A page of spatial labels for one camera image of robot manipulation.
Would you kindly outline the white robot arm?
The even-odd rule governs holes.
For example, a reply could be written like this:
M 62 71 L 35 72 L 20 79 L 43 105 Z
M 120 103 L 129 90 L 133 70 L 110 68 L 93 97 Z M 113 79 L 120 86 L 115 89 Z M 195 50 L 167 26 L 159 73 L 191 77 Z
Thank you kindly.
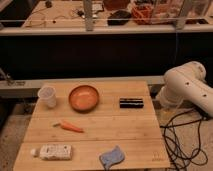
M 169 69 L 163 76 L 164 86 L 157 100 L 164 108 L 172 108 L 188 100 L 213 118 L 213 88 L 205 83 L 206 69 L 191 61 Z

